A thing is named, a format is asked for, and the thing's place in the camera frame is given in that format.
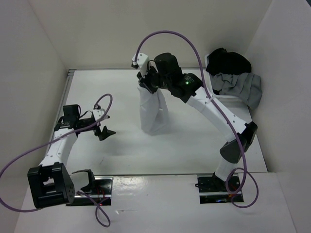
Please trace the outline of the white skirt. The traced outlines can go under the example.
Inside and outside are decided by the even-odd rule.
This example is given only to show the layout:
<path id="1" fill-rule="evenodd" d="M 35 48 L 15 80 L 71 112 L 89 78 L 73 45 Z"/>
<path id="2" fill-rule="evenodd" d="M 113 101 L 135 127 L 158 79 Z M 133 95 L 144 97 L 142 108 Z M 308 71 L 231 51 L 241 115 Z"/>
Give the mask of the white skirt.
<path id="1" fill-rule="evenodd" d="M 138 86 L 138 91 L 141 129 L 147 134 L 154 134 L 169 123 L 165 97 L 160 89 L 151 94 L 146 88 Z"/>

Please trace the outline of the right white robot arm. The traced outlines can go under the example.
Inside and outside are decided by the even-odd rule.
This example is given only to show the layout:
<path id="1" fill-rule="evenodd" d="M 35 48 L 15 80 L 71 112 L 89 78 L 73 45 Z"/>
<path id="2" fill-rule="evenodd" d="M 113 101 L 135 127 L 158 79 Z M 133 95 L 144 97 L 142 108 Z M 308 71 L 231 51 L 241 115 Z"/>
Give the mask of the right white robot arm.
<path id="1" fill-rule="evenodd" d="M 140 124 L 146 133 L 153 133 L 168 124 L 168 107 L 161 92 L 168 90 L 172 96 L 196 109 L 208 119 L 225 137 L 220 149 L 221 160 L 214 173 L 213 186 L 219 191 L 230 185 L 229 177 L 237 169 L 237 163 L 253 142 L 257 131 L 254 122 L 247 123 L 233 114 L 217 98 L 204 89 L 204 83 L 193 73 L 184 73 L 177 58 L 163 53 L 149 65 L 150 58 L 137 53 L 132 58 L 132 67 L 138 69 L 140 98 Z"/>

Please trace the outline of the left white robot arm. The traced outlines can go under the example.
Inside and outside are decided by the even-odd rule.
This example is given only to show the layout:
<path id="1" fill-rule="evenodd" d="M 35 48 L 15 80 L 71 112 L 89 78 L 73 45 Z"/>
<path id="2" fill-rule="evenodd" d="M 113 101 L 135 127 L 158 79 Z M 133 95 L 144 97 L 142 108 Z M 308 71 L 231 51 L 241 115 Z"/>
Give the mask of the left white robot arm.
<path id="1" fill-rule="evenodd" d="M 37 209 L 72 204 L 78 191 L 91 194 L 96 190 L 97 182 L 91 169 L 69 174 L 66 164 L 80 133 L 93 132 L 101 141 L 115 134 L 115 131 L 100 124 L 100 119 L 107 118 L 106 110 L 98 104 L 89 118 L 81 118 L 77 104 L 63 106 L 63 116 L 54 128 L 53 142 L 47 154 L 39 166 L 30 168 L 27 174 Z"/>

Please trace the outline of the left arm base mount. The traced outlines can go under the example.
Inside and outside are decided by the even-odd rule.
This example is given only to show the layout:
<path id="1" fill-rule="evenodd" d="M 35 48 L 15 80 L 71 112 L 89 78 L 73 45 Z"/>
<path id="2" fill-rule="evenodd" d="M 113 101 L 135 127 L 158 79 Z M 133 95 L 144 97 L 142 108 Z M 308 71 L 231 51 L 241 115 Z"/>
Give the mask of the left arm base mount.
<path id="1" fill-rule="evenodd" d="M 113 177 L 95 176 L 95 187 L 86 193 L 100 206 L 110 206 L 112 199 Z M 75 195 L 72 204 L 66 206 L 93 206 L 94 203 L 84 195 Z"/>

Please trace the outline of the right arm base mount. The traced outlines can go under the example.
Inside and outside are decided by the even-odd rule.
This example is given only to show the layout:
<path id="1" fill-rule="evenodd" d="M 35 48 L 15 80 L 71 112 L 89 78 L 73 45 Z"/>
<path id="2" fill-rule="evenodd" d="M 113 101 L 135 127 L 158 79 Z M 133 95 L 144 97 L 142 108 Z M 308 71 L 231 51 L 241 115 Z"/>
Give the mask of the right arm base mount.
<path id="1" fill-rule="evenodd" d="M 225 188 L 225 183 L 213 175 L 198 176 L 195 187 L 199 191 L 201 204 L 228 203 L 233 197 L 236 202 L 244 202 L 243 194 L 231 195 Z"/>

